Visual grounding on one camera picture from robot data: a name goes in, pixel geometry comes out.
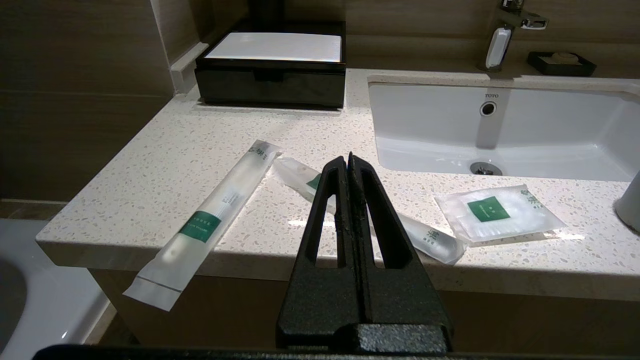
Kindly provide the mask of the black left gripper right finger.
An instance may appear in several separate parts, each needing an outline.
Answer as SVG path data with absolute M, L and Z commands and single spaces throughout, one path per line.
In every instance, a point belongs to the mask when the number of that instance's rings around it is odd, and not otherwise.
M 373 166 L 350 155 L 350 208 L 366 322 L 451 330 L 450 317 Z

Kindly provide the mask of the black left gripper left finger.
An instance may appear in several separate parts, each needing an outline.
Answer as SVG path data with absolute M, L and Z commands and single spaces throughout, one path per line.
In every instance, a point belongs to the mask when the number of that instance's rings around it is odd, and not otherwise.
M 322 169 L 276 322 L 278 347 L 330 348 L 336 331 L 361 318 L 346 170 L 342 156 Z M 336 202 L 337 265 L 320 268 L 318 251 L 331 196 Z

